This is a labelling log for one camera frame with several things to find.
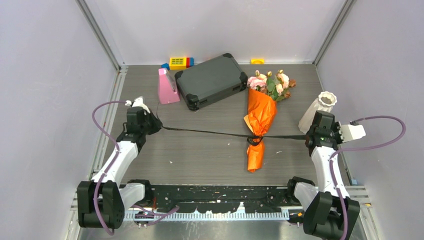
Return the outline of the black ribbon gold lettering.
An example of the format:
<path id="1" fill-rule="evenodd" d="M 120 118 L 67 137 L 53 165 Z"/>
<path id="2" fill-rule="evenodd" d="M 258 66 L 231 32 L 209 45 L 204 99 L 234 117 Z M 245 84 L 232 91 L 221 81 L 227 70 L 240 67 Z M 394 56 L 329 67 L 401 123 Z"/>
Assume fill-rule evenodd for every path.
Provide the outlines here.
<path id="1" fill-rule="evenodd" d="M 227 132 L 216 132 L 209 130 L 196 130 L 196 129 L 185 129 L 185 128 L 176 128 L 165 126 L 161 123 L 161 128 L 169 131 L 184 131 L 184 132 L 193 132 L 193 133 L 203 133 L 203 134 L 213 134 L 213 135 L 222 135 L 222 136 L 232 136 L 246 138 L 246 141 L 251 146 L 258 146 L 264 138 L 267 139 L 286 139 L 286 140 L 300 140 L 304 141 L 306 139 L 305 135 L 255 135 L 255 134 L 238 134 L 238 133 L 227 133 Z"/>

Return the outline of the orange flower bouquet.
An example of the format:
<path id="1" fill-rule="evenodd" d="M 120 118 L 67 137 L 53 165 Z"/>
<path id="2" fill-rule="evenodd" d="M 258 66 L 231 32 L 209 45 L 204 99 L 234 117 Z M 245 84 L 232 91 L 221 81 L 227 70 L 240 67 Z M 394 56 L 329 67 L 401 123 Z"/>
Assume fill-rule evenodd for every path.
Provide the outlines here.
<path id="1" fill-rule="evenodd" d="M 243 118 L 253 136 L 247 138 L 247 170 L 251 173 L 263 166 L 265 144 L 263 137 L 268 133 L 277 115 L 277 103 L 290 98 L 290 89 L 296 81 L 290 79 L 284 70 L 276 74 L 255 71 L 247 80 L 247 115 Z"/>

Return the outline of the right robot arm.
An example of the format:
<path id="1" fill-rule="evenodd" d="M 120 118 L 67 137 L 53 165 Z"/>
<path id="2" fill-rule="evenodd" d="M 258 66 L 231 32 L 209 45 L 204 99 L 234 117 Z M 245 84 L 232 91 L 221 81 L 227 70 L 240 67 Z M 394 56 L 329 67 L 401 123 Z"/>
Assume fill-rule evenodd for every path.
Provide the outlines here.
<path id="1" fill-rule="evenodd" d="M 360 204 L 351 199 L 338 165 L 338 146 L 366 136 L 362 125 L 335 121 L 335 116 L 317 110 L 305 134 L 305 146 L 314 164 L 317 184 L 293 177 L 285 198 L 304 209 L 303 231 L 326 240 L 348 240 L 360 213 Z"/>

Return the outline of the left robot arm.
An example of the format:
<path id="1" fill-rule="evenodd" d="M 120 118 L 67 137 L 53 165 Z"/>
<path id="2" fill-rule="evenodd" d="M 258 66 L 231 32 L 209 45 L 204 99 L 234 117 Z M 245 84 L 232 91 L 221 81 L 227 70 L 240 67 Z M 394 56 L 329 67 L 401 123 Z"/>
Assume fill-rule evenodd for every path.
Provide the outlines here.
<path id="1" fill-rule="evenodd" d="M 153 190 L 148 180 L 131 180 L 121 187 L 122 179 L 146 143 L 146 137 L 162 127 L 144 103 L 134 103 L 127 109 L 126 122 L 117 139 L 114 152 L 91 180 L 77 187 L 78 224 L 82 228 L 103 228 L 110 234 L 121 227 L 126 210 L 138 203 L 148 207 L 153 202 Z"/>

